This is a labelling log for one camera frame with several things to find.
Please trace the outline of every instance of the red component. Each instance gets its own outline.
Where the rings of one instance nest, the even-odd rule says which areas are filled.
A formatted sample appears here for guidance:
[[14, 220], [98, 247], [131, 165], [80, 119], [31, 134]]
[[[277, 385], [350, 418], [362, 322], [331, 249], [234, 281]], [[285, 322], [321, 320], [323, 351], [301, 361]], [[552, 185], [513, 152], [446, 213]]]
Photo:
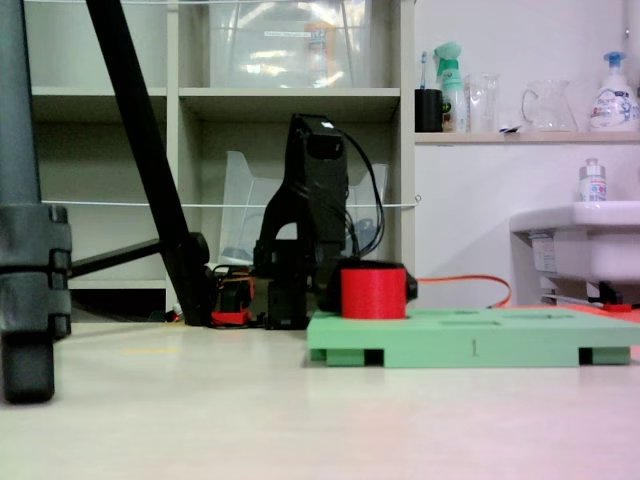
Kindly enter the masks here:
[[407, 316], [404, 268], [345, 268], [341, 272], [342, 316], [361, 320], [403, 320]]
[[243, 308], [239, 312], [212, 312], [212, 324], [216, 327], [224, 325], [243, 326], [251, 320], [251, 312], [247, 308]]
[[602, 309], [606, 312], [627, 313], [633, 310], [633, 307], [631, 305], [625, 305], [625, 304], [616, 304], [616, 305], [604, 304], [602, 306]]

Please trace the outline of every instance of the green tray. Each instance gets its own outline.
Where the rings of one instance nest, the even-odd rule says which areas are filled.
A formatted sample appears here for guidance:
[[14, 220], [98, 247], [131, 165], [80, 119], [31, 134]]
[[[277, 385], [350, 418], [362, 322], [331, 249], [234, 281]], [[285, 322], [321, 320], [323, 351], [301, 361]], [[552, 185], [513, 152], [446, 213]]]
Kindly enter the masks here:
[[311, 359], [328, 366], [574, 367], [628, 365], [640, 325], [562, 308], [410, 310], [404, 320], [317, 312]]

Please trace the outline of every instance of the black tube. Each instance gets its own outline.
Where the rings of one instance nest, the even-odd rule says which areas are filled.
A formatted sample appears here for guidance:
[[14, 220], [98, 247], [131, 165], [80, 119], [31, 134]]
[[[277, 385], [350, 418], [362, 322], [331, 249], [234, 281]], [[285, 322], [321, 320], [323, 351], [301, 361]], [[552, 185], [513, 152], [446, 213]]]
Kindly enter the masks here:
[[159, 240], [150, 240], [148, 242], [138, 243], [130, 247], [114, 250], [113, 252], [84, 258], [77, 262], [73, 262], [69, 278], [88, 275], [89, 273], [104, 270], [105, 268], [115, 267], [117, 265], [122, 265], [123, 263], [148, 257], [149, 255], [160, 253], [161, 249], [162, 243]]
[[22, 0], [0, 1], [0, 204], [40, 202]]

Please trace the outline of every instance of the black cup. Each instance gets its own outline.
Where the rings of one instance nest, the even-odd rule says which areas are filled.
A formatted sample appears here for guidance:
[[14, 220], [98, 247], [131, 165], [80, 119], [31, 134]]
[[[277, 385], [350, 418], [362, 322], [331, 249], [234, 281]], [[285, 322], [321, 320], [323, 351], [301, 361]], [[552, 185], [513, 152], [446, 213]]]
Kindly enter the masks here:
[[416, 90], [416, 132], [442, 131], [442, 92]]

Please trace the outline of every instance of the red spool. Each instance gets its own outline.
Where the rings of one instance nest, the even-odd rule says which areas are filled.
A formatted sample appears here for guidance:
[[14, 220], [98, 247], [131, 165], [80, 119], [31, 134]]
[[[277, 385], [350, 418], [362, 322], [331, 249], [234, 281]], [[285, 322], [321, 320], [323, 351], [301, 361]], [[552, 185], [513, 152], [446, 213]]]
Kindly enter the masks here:
[[341, 281], [344, 318], [406, 318], [407, 272], [404, 268], [345, 268], [341, 271]]

